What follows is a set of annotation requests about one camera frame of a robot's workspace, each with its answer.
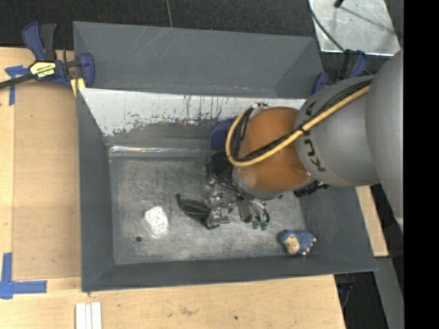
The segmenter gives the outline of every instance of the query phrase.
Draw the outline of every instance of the wooden board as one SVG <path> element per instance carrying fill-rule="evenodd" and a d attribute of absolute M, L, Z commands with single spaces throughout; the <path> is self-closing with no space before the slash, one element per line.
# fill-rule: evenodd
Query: wooden board
<path fill-rule="evenodd" d="M 20 62 L 17 49 L 0 47 L 0 82 L 8 80 L 6 65 Z M 14 166 L 14 107 L 9 88 L 0 89 L 0 252 L 12 251 L 12 187 Z"/>
<path fill-rule="evenodd" d="M 111 328 L 345 328 L 332 276 L 101 293 L 50 280 L 46 295 L 0 302 L 5 328 L 73 328 L 78 302 L 101 302 Z"/>
<path fill-rule="evenodd" d="M 33 61 L 27 49 L 0 49 L 1 70 Z M 5 142 L 14 140 L 12 277 L 79 276 L 78 145 L 73 93 L 56 84 L 29 81 L 16 86 L 13 107 L 8 105 L 8 94 L 9 89 L 1 91 L 2 106 L 15 114 L 14 139 L 11 131 L 3 133 L 8 135 Z M 2 118 L 2 126 L 9 125 L 11 130 L 10 115 L 5 122 Z M 10 159 L 11 153 L 9 147 L 2 156 Z M 10 201 L 10 171 L 11 166 L 4 178 L 9 183 L 2 186 L 9 189 L 2 193 L 5 203 Z M 11 218 L 8 208 L 4 208 L 1 225 L 10 223 Z"/>
<path fill-rule="evenodd" d="M 357 187 L 358 200 L 361 206 L 361 211 L 364 216 L 364 223 L 366 224 L 370 244 L 372 245 L 373 254 L 375 257 L 389 256 L 389 250 L 385 243 L 383 227 L 378 217 L 377 207 L 372 196 L 370 186 Z"/>

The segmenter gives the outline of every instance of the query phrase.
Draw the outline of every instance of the blue clamp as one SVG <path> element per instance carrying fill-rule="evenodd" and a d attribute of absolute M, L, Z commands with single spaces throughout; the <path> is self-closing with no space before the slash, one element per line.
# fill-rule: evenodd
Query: blue clamp
<path fill-rule="evenodd" d="M 55 29 L 55 23 L 40 25 L 38 22 L 30 23 L 23 29 L 23 41 L 25 46 L 34 54 L 35 62 L 27 68 L 27 74 L 21 77 L 11 77 L 10 80 L 0 82 L 0 88 L 33 79 L 37 82 L 51 82 L 71 89 L 72 77 L 69 75 L 68 69 L 77 66 L 82 67 L 81 76 L 86 86 L 91 87 L 93 85 L 95 67 L 91 54 L 81 53 L 77 60 L 70 62 L 65 60 L 62 62 L 56 59 L 54 50 Z"/>
<path fill-rule="evenodd" d="M 320 74 L 317 76 L 317 79 L 315 80 L 313 84 L 313 88 L 311 89 L 311 95 L 315 94 L 316 92 L 323 89 L 323 87 L 326 85 L 329 79 L 329 74 L 325 72 L 320 72 Z"/>
<path fill-rule="evenodd" d="M 12 281 L 12 252 L 3 255 L 1 269 L 0 299 L 11 300 L 14 295 L 22 293 L 46 293 L 47 280 L 34 280 L 28 282 Z"/>
<path fill-rule="evenodd" d="M 368 65 L 368 56 L 363 51 L 357 50 L 356 55 L 357 60 L 355 61 L 348 78 L 359 77 Z"/>
<path fill-rule="evenodd" d="M 12 66 L 6 67 L 5 72 L 10 76 L 11 79 L 14 79 L 17 75 L 27 75 L 29 74 L 29 70 L 27 67 L 23 66 Z M 9 106 L 14 105 L 15 103 L 15 84 L 11 85 L 9 90 Z"/>

